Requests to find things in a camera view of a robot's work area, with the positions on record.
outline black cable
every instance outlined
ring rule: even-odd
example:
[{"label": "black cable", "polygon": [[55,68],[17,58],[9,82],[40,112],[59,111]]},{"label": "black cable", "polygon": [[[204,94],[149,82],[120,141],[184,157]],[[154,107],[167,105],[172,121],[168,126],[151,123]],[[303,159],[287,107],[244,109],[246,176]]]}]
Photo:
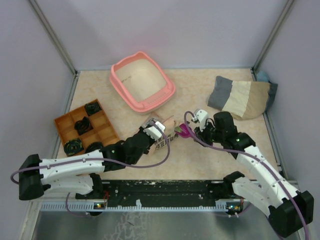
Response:
[{"label": "black cable", "polygon": [[70,156],[73,156],[73,155],[81,152],[82,150],[84,150],[84,147],[82,146],[82,142],[80,141],[80,139],[76,138],[76,139],[72,139],[72,140],[68,141],[63,146],[63,150],[64,150],[65,154],[68,157],[70,157]]},{"label": "black cable", "polygon": [[104,147],[104,145],[102,144],[102,142],[100,141],[95,141],[93,143],[91,143],[85,150],[85,154],[87,153],[91,153],[94,150],[98,150],[98,149],[102,149]]},{"label": "black cable", "polygon": [[84,105],[84,109],[86,111],[86,114],[88,114],[88,116],[91,116],[101,111],[101,107],[97,102],[87,103],[86,105]]},{"label": "black cable", "polygon": [[79,136],[88,132],[91,129],[89,118],[84,116],[82,120],[76,121],[74,124],[74,129],[78,132]]}]

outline wooden surface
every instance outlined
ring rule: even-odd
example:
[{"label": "wooden surface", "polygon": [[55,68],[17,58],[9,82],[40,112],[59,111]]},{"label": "wooden surface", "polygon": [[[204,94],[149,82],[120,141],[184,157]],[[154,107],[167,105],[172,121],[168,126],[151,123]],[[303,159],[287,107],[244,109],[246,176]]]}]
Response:
[{"label": "wooden surface", "polygon": [[[206,100],[212,93],[217,76],[234,81],[252,81],[250,69],[165,69],[164,72],[176,85],[176,93],[156,112],[163,118],[174,115],[183,120],[185,111],[204,109],[210,116],[218,110],[208,107]],[[109,81],[110,71],[82,71],[76,86],[71,110],[98,99],[120,139],[132,136],[148,115],[134,112],[118,95]],[[277,169],[263,116],[245,121],[234,121],[239,132],[249,134],[262,154]],[[249,178],[254,177],[230,154],[204,148],[191,138],[177,138],[172,142],[171,154],[164,164],[146,169],[126,167],[118,171],[101,174],[103,179],[118,180],[222,180],[226,175],[240,171]],[[144,155],[137,165],[151,165],[163,160],[167,153],[164,147],[153,155]],[[62,146],[58,158],[64,158]]]}]

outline white cable tray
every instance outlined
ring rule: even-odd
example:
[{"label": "white cable tray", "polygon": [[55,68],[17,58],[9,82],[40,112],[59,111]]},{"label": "white cable tray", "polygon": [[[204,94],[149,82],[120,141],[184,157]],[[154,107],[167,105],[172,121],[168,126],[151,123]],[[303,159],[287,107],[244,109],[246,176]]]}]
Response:
[{"label": "white cable tray", "polygon": [[[68,206],[72,212],[226,212],[226,202],[216,202],[215,206],[198,207],[142,207],[117,206],[106,207],[105,209],[94,209],[94,206],[101,202],[69,202]],[[40,211],[42,212],[66,212],[64,201],[43,202]]]}]

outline pink litter box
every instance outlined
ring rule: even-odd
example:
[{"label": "pink litter box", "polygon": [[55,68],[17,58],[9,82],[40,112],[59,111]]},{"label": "pink litter box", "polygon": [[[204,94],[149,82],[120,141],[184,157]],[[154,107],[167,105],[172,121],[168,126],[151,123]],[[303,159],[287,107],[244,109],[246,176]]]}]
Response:
[{"label": "pink litter box", "polygon": [[123,100],[140,114],[159,108],[176,91],[159,65],[142,51],[112,65],[109,79]]}]

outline black cable coil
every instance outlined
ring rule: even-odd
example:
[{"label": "black cable coil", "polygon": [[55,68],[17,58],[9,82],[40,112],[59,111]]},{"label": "black cable coil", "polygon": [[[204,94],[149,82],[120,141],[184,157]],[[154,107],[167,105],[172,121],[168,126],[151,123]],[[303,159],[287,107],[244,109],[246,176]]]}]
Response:
[{"label": "black cable coil", "polygon": [[79,135],[82,135],[92,129],[89,118],[86,116],[82,120],[76,121],[74,124],[74,129]]},{"label": "black cable coil", "polygon": [[86,114],[88,114],[88,116],[91,116],[101,111],[101,107],[97,102],[87,103],[86,105],[84,105],[84,109],[86,111]]},{"label": "black cable coil", "polygon": [[80,141],[80,139],[76,138],[76,139],[72,139],[72,140],[68,141],[63,146],[63,150],[64,150],[65,154],[68,157],[70,157],[70,156],[73,156],[73,155],[81,152],[82,150],[84,150],[84,147],[82,146],[82,142]]}]

